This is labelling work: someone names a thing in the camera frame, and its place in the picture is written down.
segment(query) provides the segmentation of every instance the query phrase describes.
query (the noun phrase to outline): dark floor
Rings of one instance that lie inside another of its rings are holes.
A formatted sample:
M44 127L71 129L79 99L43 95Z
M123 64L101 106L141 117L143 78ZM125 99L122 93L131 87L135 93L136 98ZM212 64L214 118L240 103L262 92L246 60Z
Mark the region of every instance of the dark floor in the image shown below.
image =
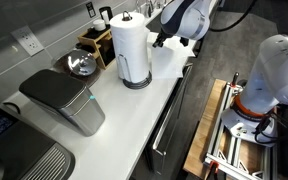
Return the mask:
M243 13L252 0L225 0L223 11ZM288 35L288 0L258 0L252 14L275 22L279 34Z
M241 17L241 12L247 9L250 2L251 0L226 0L211 26L223 28L232 24ZM198 58L189 59L194 65L180 117L183 123L177 128L184 137L177 140L183 141L182 146L178 147L182 148L182 153L168 160L162 176L150 175L144 179L198 179L186 174L182 167L214 80L231 81L235 72L240 73L239 79L247 79L260 43L278 33L288 34L286 0L258 0L251 14L235 28L222 33L207 33Z

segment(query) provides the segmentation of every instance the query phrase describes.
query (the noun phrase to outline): backsplash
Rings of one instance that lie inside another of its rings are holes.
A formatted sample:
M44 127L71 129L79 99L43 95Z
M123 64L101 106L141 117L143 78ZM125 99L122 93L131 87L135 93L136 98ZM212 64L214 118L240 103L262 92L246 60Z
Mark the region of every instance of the backsplash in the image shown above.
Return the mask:
M135 0L92 0L96 16L90 18L84 0L0 0L0 102L18 91L32 74L50 68L70 51L77 36L100 17L98 9L110 6L113 15L133 11ZM30 57L10 32L29 26L44 46Z

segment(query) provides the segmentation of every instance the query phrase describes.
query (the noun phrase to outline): electrical outlet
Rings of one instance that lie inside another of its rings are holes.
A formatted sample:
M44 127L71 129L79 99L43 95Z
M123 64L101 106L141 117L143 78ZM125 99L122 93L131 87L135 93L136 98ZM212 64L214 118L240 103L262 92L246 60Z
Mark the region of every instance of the electrical outlet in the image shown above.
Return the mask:
M31 56L44 49L28 26L17 29L11 34Z
M94 17L96 15L95 10L94 10L94 6L92 2L86 3L86 9L88 14L90 15L90 17Z

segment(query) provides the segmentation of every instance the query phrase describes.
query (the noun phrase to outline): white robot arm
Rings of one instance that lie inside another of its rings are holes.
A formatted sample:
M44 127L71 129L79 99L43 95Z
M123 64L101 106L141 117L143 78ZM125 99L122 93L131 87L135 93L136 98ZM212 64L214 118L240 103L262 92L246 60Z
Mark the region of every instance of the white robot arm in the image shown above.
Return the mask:
M171 1L161 14L161 32L156 46L163 46L163 42L172 36L181 37L181 42L187 45L185 39L199 40L207 32L209 20L209 6L211 0L174 0Z
M210 24L210 1L170 2L162 12L161 32L153 46L162 47L166 38L173 35L193 40L202 38ZM282 35L261 43L246 87L234 98L231 107L224 110L221 119L233 136L272 146L265 142L276 136L276 122L266 120L278 103L288 105L288 36ZM258 132L259 126L263 127L262 134Z
M221 119L233 136L272 146L266 142L270 142L269 136L276 136L276 122L263 127L264 135L256 128L278 103L288 105L288 36L282 35L261 43L246 87Z

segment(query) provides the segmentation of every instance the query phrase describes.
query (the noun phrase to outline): coffee maker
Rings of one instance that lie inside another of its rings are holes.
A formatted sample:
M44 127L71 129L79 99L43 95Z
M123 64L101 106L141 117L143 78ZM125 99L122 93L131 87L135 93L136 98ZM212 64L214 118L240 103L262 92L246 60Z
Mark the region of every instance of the coffee maker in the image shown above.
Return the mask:
M0 180L68 179L74 155L25 122L0 106Z

